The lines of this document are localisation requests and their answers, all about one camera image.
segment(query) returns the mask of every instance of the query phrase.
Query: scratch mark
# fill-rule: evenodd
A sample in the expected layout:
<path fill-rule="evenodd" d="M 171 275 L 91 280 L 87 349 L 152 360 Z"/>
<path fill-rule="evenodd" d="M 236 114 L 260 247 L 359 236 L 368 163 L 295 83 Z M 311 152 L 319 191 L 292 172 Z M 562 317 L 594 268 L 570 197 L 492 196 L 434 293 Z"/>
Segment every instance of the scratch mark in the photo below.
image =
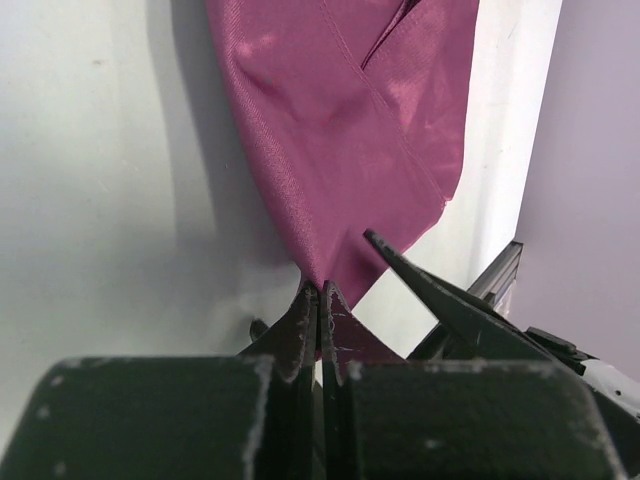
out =
<path fill-rule="evenodd" d="M 513 35 L 513 32 L 515 32 L 516 28 L 518 27 L 518 24 L 516 23 L 513 28 L 511 29 L 511 31 L 509 32 L 509 35 L 507 35 L 507 40 L 509 40 L 511 38 L 511 35 Z"/>
<path fill-rule="evenodd" d="M 51 416 L 51 410 L 49 409 L 49 405 L 41 406 L 36 412 L 36 417 L 38 417 L 40 420 L 46 420 L 50 416 Z"/>
<path fill-rule="evenodd" d="M 106 365 L 107 363 L 111 362 L 111 358 L 105 357 L 105 358 L 99 358 L 98 360 L 96 360 L 95 362 L 93 362 L 91 364 L 92 367 L 102 367 L 103 365 Z"/>
<path fill-rule="evenodd" d="M 349 375 L 353 380 L 362 380 L 362 363 L 360 362 L 349 362 Z"/>
<path fill-rule="evenodd" d="M 424 442 L 424 446 L 427 447 L 429 450 L 434 450 L 436 448 L 440 448 L 443 445 L 444 445 L 444 442 L 442 440 L 434 440 L 432 438 L 428 438 Z"/>
<path fill-rule="evenodd" d="M 67 358 L 66 360 L 62 360 L 60 365 L 66 368 L 80 368 L 82 366 L 81 358 Z"/>
<path fill-rule="evenodd" d="M 131 165 L 129 162 L 127 162 L 126 160 L 122 161 L 122 165 L 124 165 L 127 168 L 133 168 L 136 172 L 139 172 L 140 169 L 138 167 L 136 167 L 135 165 Z"/>
<path fill-rule="evenodd" d="M 67 473 L 67 464 L 64 462 L 56 463 L 55 467 L 53 467 L 53 474 L 56 477 L 64 477 Z"/>
<path fill-rule="evenodd" d="M 262 445 L 262 434 L 267 409 L 267 392 L 269 391 L 269 382 L 271 380 L 271 364 L 259 361 L 254 368 L 260 381 L 260 390 L 258 400 L 256 401 L 256 413 L 253 425 L 249 430 L 247 443 L 242 452 L 242 463 L 244 464 L 243 478 L 245 479 L 253 478 L 255 458 Z"/>

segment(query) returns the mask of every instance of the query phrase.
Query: white surface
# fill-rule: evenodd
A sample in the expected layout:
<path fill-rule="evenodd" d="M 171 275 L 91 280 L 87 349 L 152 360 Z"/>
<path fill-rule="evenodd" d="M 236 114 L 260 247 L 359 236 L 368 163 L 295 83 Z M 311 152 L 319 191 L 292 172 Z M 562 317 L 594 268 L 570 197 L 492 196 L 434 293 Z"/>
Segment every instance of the white surface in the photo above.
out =
<path fill-rule="evenodd" d="M 410 252 L 462 286 L 513 236 L 559 6 L 481 1 L 462 183 Z M 1 446 L 59 358 L 235 353 L 298 273 L 202 2 L 4 0 L 0 38 Z M 431 326 L 390 275 L 357 312 L 403 354 Z"/>
<path fill-rule="evenodd" d="M 627 377 L 613 365 L 602 360 L 589 359 L 582 362 L 584 381 L 594 389 L 617 403 L 640 422 L 640 384 Z"/>

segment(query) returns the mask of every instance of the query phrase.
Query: gray wall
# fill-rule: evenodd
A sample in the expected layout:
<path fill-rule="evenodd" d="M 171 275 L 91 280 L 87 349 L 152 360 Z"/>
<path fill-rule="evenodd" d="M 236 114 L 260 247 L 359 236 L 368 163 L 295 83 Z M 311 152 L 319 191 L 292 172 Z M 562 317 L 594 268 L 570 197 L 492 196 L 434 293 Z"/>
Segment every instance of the gray wall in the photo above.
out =
<path fill-rule="evenodd" d="M 1 4 L 0 451 L 60 358 L 236 353 L 300 276 L 204 2 Z"/>
<path fill-rule="evenodd" d="M 512 319 L 640 380 L 640 2 L 565 0 L 517 239 Z"/>

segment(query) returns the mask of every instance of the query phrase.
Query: magenta fabric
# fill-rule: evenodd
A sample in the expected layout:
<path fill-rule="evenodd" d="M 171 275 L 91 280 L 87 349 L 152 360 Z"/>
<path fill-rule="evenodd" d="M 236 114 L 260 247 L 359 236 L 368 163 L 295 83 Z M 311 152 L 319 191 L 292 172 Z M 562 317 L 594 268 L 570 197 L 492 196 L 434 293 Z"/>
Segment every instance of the magenta fabric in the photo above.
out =
<path fill-rule="evenodd" d="M 300 266 L 353 306 L 462 171 L 477 0 L 208 0 L 258 189 Z"/>

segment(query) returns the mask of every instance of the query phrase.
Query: pink satin cloth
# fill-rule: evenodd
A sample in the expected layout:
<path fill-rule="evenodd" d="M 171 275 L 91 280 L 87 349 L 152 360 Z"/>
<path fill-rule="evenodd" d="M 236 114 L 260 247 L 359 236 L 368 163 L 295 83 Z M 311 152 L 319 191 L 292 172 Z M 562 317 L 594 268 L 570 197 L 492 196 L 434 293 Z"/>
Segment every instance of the pink satin cloth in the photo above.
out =
<path fill-rule="evenodd" d="M 353 306 L 462 172 L 477 0 L 208 0 L 241 140 L 303 276 Z"/>

